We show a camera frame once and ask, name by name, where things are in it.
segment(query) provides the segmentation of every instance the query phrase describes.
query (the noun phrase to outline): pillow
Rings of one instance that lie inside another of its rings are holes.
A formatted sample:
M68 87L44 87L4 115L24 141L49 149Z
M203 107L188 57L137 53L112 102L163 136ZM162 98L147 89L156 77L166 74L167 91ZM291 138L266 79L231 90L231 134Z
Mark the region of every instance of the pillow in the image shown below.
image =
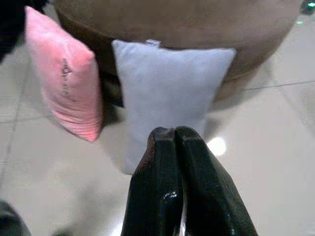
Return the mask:
M94 53L49 17L31 7L26 14L26 43L44 102L66 130L94 141L102 126Z
M205 114L235 57L234 49L174 51L112 42L127 111L125 173L132 174L156 127L205 130Z

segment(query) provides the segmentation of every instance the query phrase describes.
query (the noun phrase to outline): pink pillow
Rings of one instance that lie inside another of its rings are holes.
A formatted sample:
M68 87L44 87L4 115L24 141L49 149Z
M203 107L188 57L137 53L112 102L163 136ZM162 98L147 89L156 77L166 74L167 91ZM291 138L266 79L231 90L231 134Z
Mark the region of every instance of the pink pillow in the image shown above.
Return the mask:
M33 8L27 6L26 15L26 42L45 103L65 129L94 141L102 126L94 53Z

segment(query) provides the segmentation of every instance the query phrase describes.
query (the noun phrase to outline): white pillow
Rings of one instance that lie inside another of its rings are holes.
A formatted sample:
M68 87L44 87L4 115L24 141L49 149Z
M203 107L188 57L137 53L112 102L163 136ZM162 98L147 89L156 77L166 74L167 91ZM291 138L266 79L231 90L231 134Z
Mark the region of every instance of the white pillow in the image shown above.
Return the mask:
M129 129L124 172L132 174L156 127L189 126L203 136L205 113L235 50L174 51L120 40L112 46Z

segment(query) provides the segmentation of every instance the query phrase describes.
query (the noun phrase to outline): tile floor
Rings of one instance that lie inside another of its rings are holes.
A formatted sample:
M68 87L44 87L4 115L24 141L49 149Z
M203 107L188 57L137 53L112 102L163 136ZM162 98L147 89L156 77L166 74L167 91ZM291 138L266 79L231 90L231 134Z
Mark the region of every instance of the tile floor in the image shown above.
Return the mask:
M315 235L315 15L298 21L256 81L208 114L210 149L260 236ZM84 142L46 111L22 42L0 65L0 197L33 236L120 235L130 177L118 171L126 114L115 109L119 121Z

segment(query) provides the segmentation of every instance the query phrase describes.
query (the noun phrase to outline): round ottoman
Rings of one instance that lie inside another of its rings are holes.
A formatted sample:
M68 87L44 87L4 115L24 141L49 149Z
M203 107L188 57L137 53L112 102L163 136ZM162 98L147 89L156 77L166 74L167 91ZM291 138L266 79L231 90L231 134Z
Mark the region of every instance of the round ottoman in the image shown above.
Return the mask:
M300 0L55 0L62 27L96 54L105 94L122 102L111 41L161 41L170 49L235 48L230 80L251 74L280 46Z

